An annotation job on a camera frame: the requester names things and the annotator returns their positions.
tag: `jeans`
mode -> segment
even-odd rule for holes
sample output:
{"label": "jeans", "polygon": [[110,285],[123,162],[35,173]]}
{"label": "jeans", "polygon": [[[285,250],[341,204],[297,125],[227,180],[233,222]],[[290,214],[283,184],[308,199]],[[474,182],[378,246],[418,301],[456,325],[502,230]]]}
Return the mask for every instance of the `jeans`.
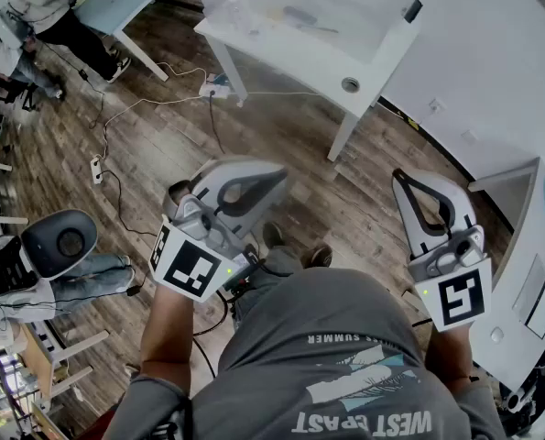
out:
{"label": "jeans", "polygon": [[124,292],[135,272],[116,254],[90,254],[52,283],[56,314],[64,314],[109,293]]}
{"label": "jeans", "polygon": [[[276,246],[270,249],[266,257],[266,268],[278,274],[292,274],[302,270],[302,264],[290,247]],[[279,277],[263,269],[254,272],[250,277],[250,290],[235,302],[234,327],[237,328],[252,308],[287,277]]]}
{"label": "jeans", "polygon": [[117,72],[117,62],[105,51],[102,41],[77,19],[72,10],[36,37],[49,44],[68,47],[106,80],[111,80]]}
{"label": "jeans", "polygon": [[34,83],[45,91],[48,98],[55,97],[56,92],[59,90],[54,82],[30,60],[25,52],[22,52],[16,69],[9,77],[23,83]]}

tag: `floor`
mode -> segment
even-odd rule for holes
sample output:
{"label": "floor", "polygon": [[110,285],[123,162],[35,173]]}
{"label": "floor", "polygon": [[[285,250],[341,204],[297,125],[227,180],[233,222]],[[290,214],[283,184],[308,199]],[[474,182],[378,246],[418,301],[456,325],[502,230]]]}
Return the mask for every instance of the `floor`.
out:
{"label": "floor", "polygon": [[[159,1],[137,16],[125,32],[153,60],[166,61],[177,72],[203,67],[220,73],[206,41],[193,31],[201,18],[201,13]],[[109,46],[112,41],[107,38],[104,42]],[[82,66],[66,51],[61,54],[78,68]],[[63,77],[68,95],[64,103],[43,101],[38,113],[16,109],[10,118],[6,139],[15,147],[7,155],[0,154],[1,161],[14,166],[11,173],[0,174],[5,209],[31,222],[59,209],[86,211],[98,225],[98,250],[131,256],[136,280],[141,283],[153,238],[125,231],[117,216],[117,181],[105,175],[101,185],[93,185],[90,161],[103,151],[108,119],[139,98],[169,101],[195,96],[203,74],[172,76],[163,83],[134,60],[115,84],[108,85],[88,70],[91,85],[104,92],[104,109],[95,124],[100,95],[48,49],[40,51],[38,60]],[[248,91],[303,90],[255,60],[238,63],[244,67]],[[326,155],[343,113],[330,103],[309,95],[253,95],[241,109],[235,103],[232,96],[213,102],[224,150],[282,163],[293,181],[286,201],[268,218],[282,226],[295,248],[304,250],[325,241],[333,249],[334,267],[366,271],[400,300],[412,282],[406,270],[409,249],[391,192],[391,172],[397,167],[437,171],[465,186],[462,174],[412,127],[381,107],[362,119],[339,159],[331,163]],[[107,138],[109,156],[104,167],[121,179],[123,218],[138,230],[156,232],[166,189],[190,177],[206,160],[221,155],[204,100],[140,103],[108,125]],[[510,234],[482,197],[472,194],[472,199],[478,223],[487,232],[487,250],[497,266]],[[123,365],[138,360],[153,292],[148,279],[136,297],[102,298],[53,321],[71,342],[103,329],[111,333],[71,360],[73,372],[86,365],[94,368],[93,374],[78,383],[83,402],[72,391],[60,396],[65,406],[60,417],[75,431],[90,425],[124,392],[128,379]],[[402,300],[400,303],[411,321],[421,319]],[[196,330],[209,327],[221,315],[216,297],[197,304]],[[427,325],[418,328],[423,346],[429,331]],[[214,365],[232,333],[228,319],[201,337]],[[191,365],[194,393],[211,375],[194,349]]]}

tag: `person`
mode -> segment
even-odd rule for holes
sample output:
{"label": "person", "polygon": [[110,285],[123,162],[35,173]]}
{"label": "person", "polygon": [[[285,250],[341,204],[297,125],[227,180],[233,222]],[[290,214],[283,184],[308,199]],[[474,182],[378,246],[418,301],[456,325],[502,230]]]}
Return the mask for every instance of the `person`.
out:
{"label": "person", "polygon": [[235,304],[218,374],[191,401],[192,301],[157,286],[140,375],[105,440],[506,438],[491,390],[470,379],[466,327],[433,330],[423,360],[402,309],[372,277],[327,269],[327,247],[303,269],[274,224],[264,241],[266,268]]}
{"label": "person", "polygon": [[[0,248],[12,236],[0,236]],[[31,323],[74,311],[92,300],[125,293],[136,273],[128,256],[90,254],[55,280],[40,279],[27,290],[0,295],[0,336],[7,322]]]}
{"label": "person", "polygon": [[64,92],[30,59],[25,50],[11,49],[0,39],[0,78],[34,83],[48,98],[62,99]]}
{"label": "person", "polygon": [[74,15],[69,0],[8,0],[8,5],[34,29],[38,39],[68,47],[109,83],[129,67],[129,57],[116,60],[105,51],[102,41]]}

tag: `white table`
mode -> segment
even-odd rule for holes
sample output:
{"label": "white table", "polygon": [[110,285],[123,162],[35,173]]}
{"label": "white table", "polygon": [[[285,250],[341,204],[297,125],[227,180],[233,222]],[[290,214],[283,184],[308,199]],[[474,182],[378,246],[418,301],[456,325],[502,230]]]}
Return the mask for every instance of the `white table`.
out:
{"label": "white table", "polygon": [[[492,311],[476,320],[470,329],[474,361],[513,391],[520,387],[545,350],[545,336],[541,339],[532,333],[513,310],[537,255],[545,268],[545,165],[536,159],[517,170],[483,178],[468,186],[472,192],[481,191],[523,176],[529,177],[529,190],[512,240],[494,276]],[[497,327],[504,333],[499,343],[491,338]]]}
{"label": "white table", "polygon": [[[360,117],[368,107],[376,104],[384,86],[419,34],[421,16],[419,13],[411,24],[401,17],[381,43],[376,43],[377,49],[371,62],[362,62],[332,45],[330,38],[334,34],[331,32],[320,35],[319,29],[311,27],[299,30],[258,13],[250,15],[250,24],[257,31],[242,30],[239,28],[241,25],[234,27],[231,24],[212,23],[229,18],[226,11],[224,5],[214,10],[199,23],[195,31],[207,38],[215,57],[239,96],[239,105],[243,105],[249,93],[226,46],[286,73],[345,111],[345,118],[329,152],[328,158],[331,161],[337,159]],[[311,32],[315,31],[317,34],[313,36]],[[342,87],[343,79],[348,77],[359,82],[357,93],[348,93]]]}
{"label": "white table", "polygon": [[112,34],[153,71],[162,82],[169,77],[125,33],[125,26],[152,0],[86,0],[75,14],[89,28]]}

